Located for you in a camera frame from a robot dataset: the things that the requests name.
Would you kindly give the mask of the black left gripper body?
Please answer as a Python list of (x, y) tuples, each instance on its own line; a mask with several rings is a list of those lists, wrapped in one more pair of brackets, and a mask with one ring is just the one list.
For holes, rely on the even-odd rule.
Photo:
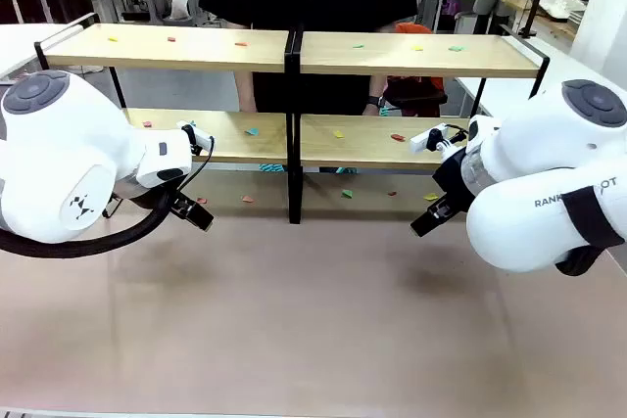
[(171, 204), (169, 211), (179, 218), (193, 218), (197, 212), (197, 201), (190, 199), (180, 191), (171, 194)]

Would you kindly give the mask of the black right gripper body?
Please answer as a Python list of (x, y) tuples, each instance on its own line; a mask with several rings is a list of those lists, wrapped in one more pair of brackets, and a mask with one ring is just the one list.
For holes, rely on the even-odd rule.
[(433, 174), (433, 179), (444, 191), (444, 195), (435, 203), (435, 212), (438, 215), (467, 212), (473, 202), (473, 194), (466, 187), (461, 175), (464, 157), (465, 149), (458, 149), (447, 157)]

